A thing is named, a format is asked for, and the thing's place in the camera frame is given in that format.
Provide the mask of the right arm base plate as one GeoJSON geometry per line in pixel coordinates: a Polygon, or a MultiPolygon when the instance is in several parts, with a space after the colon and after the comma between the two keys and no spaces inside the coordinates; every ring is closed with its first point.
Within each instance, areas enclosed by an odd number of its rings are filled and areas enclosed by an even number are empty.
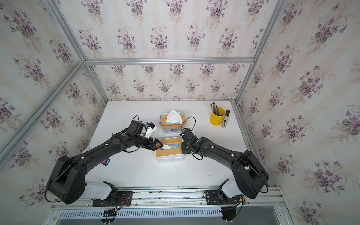
{"type": "Polygon", "coordinates": [[[235,205],[238,204],[243,197],[240,195],[229,198],[218,190],[205,190],[202,196],[206,200],[207,205],[235,205]]]}

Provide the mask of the clear plastic tissue box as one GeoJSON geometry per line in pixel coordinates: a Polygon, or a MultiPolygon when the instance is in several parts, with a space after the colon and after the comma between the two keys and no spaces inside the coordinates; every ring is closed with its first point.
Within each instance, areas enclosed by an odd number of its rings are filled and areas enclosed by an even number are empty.
{"type": "Polygon", "coordinates": [[[182,129],[182,123],[184,122],[185,120],[185,113],[182,112],[182,111],[179,111],[178,112],[181,116],[181,123],[170,123],[168,124],[166,122],[167,120],[167,116],[168,116],[168,112],[165,112],[165,113],[162,113],[160,115],[160,126],[161,128],[163,129],[163,132],[164,134],[170,134],[170,133],[179,133],[181,132],[181,129],[182,129]]]}

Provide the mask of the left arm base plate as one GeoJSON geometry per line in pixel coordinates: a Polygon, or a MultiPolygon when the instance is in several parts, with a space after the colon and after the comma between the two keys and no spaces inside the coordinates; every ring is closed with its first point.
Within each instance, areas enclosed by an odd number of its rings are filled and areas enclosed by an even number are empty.
{"type": "Polygon", "coordinates": [[[118,191],[111,193],[105,200],[95,199],[93,207],[115,207],[115,206],[130,206],[134,192],[132,191],[118,191]]]}

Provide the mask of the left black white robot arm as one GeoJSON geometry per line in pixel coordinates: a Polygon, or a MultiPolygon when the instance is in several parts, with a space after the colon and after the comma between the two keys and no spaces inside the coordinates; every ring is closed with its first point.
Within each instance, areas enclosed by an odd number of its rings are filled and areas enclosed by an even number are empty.
{"type": "Polygon", "coordinates": [[[128,128],[112,134],[97,147],[74,157],[59,158],[46,185],[45,194],[50,192],[65,204],[72,204],[85,192],[87,173],[104,160],[133,146],[151,151],[162,148],[163,144],[158,139],[141,134],[145,127],[139,121],[131,121],[128,128]]]}

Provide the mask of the white bamboo-lid tissue box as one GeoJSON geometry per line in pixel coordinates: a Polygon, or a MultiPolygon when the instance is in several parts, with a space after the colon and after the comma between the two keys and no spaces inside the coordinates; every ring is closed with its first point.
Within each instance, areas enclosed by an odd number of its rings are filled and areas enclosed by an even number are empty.
{"type": "Polygon", "coordinates": [[[161,139],[160,142],[166,145],[178,144],[179,148],[169,149],[169,150],[161,150],[161,149],[156,150],[155,156],[159,163],[178,162],[178,161],[183,161],[185,159],[185,155],[182,154],[182,150],[181,150],[181,143],[183,142],[181,137],[161,139]]]}

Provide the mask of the blue tissue paper pack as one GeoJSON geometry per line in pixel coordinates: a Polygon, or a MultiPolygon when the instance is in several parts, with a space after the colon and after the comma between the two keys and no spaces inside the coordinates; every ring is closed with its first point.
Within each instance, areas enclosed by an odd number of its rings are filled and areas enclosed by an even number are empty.
{"type": "Polygon", "coordinates": [[[182,123],[182,116],[175,110],[170,111],[166,117],[166,124],[178,123],[182,123]]]}

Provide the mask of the bamboo tissue box lid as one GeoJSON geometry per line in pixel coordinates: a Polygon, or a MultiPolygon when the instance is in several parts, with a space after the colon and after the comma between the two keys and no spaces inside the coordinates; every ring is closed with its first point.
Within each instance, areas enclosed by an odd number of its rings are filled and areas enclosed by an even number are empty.
{"type": "MultiPolygon", "coordinates": [[[[185,116],[181,115],[182,117],[182,122],[184,122],[185,120],[185,116]]],[[[163,130],[167,130],[167,129],[180,129],[182,126],[182,123],[178,123],[178,124],[166,124],[166,118],[167,118],[167,114],[161,114],[160,115],[160,125],[163,128],[163,130]]]]}

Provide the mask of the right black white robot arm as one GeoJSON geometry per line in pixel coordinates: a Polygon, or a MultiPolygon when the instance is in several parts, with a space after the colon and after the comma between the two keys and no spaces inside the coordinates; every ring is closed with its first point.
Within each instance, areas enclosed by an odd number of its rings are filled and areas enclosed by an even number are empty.
{"type": "Polygon", "coordinates": [[[251,151],[232,151],[206,137],[197,138],[190,128],[183,129],[180,137],[183,139],[181,150],[184,154],[213,159],[232,171],[234,180],[225,181],[219,188],[223,196],[232,198],[244,195],[255,199],[267,185],[269,175],[251,151]]]}

